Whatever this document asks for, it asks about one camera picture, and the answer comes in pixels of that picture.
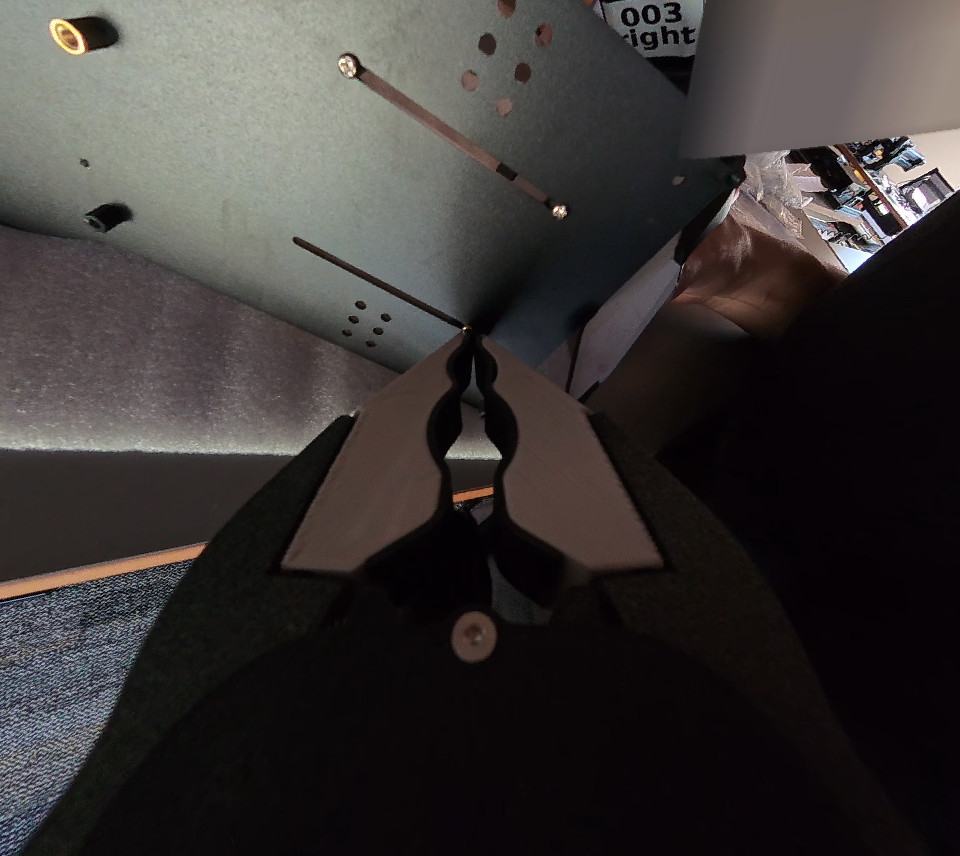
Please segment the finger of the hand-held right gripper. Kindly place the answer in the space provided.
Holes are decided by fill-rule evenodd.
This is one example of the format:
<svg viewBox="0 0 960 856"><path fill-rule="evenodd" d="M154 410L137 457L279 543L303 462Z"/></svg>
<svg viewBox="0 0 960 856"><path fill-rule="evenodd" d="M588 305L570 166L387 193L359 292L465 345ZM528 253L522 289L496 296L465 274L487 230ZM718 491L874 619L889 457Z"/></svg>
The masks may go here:
<svg viewBox="0 0 960 856"><path fill-rule="evenodd" d="M630 279L540 365L540 374L577 399L613 373L656 314L673 297L684 263L720 226L740 190L722 193L654 253Z"/></svg>

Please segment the blue toy robot arm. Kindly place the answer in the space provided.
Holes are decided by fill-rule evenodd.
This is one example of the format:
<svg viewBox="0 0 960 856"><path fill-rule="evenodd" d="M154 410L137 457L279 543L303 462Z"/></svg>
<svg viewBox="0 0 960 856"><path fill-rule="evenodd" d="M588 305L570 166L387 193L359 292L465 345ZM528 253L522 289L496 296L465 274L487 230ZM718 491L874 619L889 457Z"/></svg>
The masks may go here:
<svg viewBox="0 0 960 856"><path fill-rule="evenodd" d="M2 0L2 221L139 254L402 372L532 368L736 171L578 0Z"/></svg>

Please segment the background office workstations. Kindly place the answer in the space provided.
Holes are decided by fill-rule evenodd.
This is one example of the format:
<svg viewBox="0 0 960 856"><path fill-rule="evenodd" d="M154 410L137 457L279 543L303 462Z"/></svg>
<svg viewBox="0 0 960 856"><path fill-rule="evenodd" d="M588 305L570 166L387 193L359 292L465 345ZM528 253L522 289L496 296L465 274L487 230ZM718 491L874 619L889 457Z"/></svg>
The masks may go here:
<svg viewBox="0 0 960 856"><path fill-rule="evenodd" d="M811 226L850 273L958 187L906 136L796 149L786 162Z"/></svg>

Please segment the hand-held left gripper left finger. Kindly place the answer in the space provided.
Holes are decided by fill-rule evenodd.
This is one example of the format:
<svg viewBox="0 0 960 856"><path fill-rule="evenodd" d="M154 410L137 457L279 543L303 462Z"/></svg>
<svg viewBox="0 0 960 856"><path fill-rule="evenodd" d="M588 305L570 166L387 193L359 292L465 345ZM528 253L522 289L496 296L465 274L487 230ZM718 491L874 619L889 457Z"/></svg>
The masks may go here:
<svg viewBox="0 0 960 856"><path fill-rule="evenodd" d="M451 508L447 454L473 359L473 335L457 334L360 409L283 570L353 575Z"/></svg>

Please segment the white foam sheet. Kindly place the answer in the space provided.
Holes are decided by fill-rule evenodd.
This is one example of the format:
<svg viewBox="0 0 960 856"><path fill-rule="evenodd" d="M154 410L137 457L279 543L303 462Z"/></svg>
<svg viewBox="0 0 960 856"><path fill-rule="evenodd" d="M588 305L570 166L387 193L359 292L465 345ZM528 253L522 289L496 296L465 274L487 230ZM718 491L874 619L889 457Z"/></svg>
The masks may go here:
<svg viewBox="0 0 960 856"><path fill-rule="evenodd" d="M2 449L293 456L395 372L141 257L2 227Z"/></svg>

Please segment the person's right forearm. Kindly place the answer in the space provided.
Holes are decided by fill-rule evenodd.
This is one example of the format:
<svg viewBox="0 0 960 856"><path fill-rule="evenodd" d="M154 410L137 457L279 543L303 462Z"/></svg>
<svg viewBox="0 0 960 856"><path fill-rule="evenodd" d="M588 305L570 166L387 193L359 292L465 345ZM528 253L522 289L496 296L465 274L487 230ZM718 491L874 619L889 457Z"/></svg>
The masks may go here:
<svg viewBox="0 0 960 856"><path fill-rule="evenodd" d="M798 244L727 217L691 252L671 298L773 341L847 274Z"/></svg>

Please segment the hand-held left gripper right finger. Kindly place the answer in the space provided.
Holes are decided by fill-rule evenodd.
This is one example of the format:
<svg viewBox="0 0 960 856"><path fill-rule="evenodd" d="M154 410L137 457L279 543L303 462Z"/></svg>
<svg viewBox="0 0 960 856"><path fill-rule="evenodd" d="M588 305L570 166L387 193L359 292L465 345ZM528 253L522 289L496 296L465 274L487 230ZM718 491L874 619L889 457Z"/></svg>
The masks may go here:
<svg viewBox="0 0 960 856"><path fill-rule="evenodd" d="M486 336L478 383L501 453L496 489L506 521L586 572L662 570L590 412Z"/></svg>

